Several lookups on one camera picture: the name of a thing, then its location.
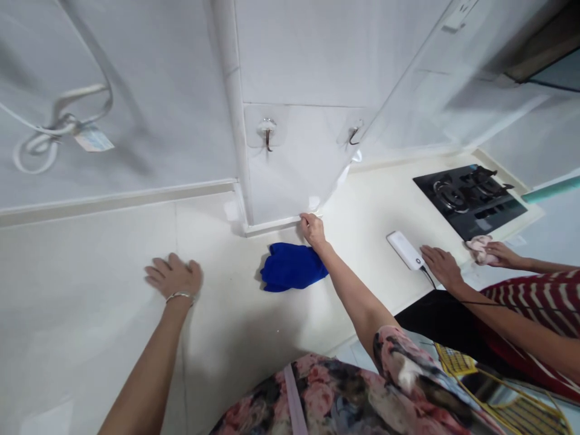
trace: bracelet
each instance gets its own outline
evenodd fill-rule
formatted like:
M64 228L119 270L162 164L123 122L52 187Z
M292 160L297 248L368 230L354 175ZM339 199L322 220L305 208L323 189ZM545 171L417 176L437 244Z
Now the bracelet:
M171 299L173 299L174 297L177 297L177 296L185 296L185 297L191 298L192 304L190 305L190 307L193 306L193 304L195 303L195 301L197 299L197 297L196 297L197 295L193 296L191 293L188 293L188 292L175 292L170 297L165 299L165 304L167 305L167 302L169 302Z

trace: black cable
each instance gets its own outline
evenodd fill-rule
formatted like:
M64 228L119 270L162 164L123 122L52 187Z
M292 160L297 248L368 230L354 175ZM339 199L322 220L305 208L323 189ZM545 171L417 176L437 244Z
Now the black cable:
M433 290L437 290L437 286L435 285L435 282L433 281L433 278L431 278L431 275L429 275L429 272L427 272L427 269L425 268L425 266L421 266L420 269L427 276L427 278L429 278L429 281L433 285ZM459 299L452 299L452 300L447 300L447 301L437 301L437 302L432 302L432 303L424 303L424 304L421 304L421 305L422 306L432 306L432 305L439 305L439 304L443 304L443 303L463 303L463 304L472 304L472 305L502 306L502 307L506 307L506 308L517 308L517 309L522 309L522 310L527 309L527 310L532 310L532 311L533 310L538 310L538 311L558 311L558 312L578 313L578 311L571 310L571 309L560 310L560 309L557 309L557 308L525 307L525 306L511 305L511 304L460 301Z

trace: gas stove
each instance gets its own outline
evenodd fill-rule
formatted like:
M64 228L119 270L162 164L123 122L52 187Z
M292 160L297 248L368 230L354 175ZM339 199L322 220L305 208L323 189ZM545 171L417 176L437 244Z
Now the gas stove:
M463 240L489 234L525 213L510 193L514 187L493 179L497 171L465 166L413 178Z

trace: yellow basket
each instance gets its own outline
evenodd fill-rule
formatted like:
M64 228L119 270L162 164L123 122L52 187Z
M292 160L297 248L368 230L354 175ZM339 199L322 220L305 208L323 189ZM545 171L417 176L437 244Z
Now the yellow basket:
M531 397L529 394L503 382L494 375L478 369L475 361L470 356L464 355L449 347L435 343L443 371L455 378L461 387L471 396L476 403L486 410L499 424L504 425L516 435L573 435L570 423L547 391L544 394L554 404L550 408L544 402ZM472 373L482 373L495 382L518 393L518 396L505 404L488 405L482 403L469 391L459 379Z

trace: blue towel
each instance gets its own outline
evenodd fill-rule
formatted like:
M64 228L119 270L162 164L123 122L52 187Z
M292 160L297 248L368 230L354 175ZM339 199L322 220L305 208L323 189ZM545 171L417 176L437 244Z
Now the blue towel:
M306 288L328 275L318 254L308 246L274 243L270 245L270 254L260 271L265 291Z

